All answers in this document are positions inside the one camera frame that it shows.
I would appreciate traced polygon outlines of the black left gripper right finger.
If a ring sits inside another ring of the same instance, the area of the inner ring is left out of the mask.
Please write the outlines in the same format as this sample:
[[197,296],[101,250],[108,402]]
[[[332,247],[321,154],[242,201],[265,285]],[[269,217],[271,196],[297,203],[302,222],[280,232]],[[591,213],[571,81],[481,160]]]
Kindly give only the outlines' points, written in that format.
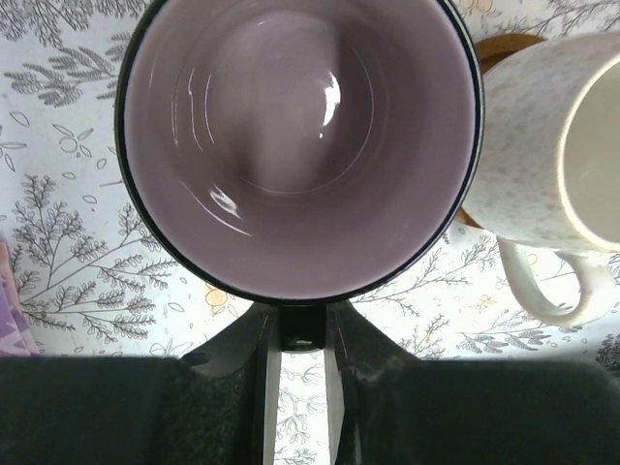
[[415,406],[433,365],[398,346],[349,302],[325,309],[325,369],[332,464],[434,464]]

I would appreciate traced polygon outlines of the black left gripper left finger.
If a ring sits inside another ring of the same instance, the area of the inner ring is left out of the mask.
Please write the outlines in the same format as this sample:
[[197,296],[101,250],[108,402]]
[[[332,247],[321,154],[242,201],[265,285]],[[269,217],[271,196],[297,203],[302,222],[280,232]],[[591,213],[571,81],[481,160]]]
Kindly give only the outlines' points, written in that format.
[[279,344],[277,309],[254,304],[184,356],[161,404],[160,463],[273,463]]

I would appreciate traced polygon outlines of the purple glass mug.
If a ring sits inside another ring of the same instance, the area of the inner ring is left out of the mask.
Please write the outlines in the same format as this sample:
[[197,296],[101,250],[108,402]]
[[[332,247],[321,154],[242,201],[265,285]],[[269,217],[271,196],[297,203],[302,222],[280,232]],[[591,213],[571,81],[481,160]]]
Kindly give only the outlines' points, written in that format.
[[482,126],[450,1],[155,1],[114,115],[148,230],[202,280],[283,310],[288,351],[321,347],[328,304],[439,240]]

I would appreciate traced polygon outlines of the cream speckled mug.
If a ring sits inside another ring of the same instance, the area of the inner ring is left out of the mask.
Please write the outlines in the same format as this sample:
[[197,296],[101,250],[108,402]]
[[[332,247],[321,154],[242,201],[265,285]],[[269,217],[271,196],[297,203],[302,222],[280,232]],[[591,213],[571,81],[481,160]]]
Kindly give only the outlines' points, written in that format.
[[[541,41],[489,69],[480,161],[466,213],[497,238],[520,306],[554,326],[610,309],[619,250],[619,35]],[[541,291],[527,251],[573,269],[579,300],[565,311]]]

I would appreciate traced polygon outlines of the brown wooden coaster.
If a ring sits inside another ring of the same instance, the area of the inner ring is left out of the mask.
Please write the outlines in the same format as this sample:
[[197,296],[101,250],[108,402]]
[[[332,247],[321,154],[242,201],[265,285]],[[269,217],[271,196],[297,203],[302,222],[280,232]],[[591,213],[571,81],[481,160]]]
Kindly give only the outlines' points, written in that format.
[[553,155],[539,154],[544,131],[534,85],[542,81],[541,38],[504,34],[480,42],[484,124],[475,176],[461,208],[502,239],[534,238],[557,211],[552,200]]

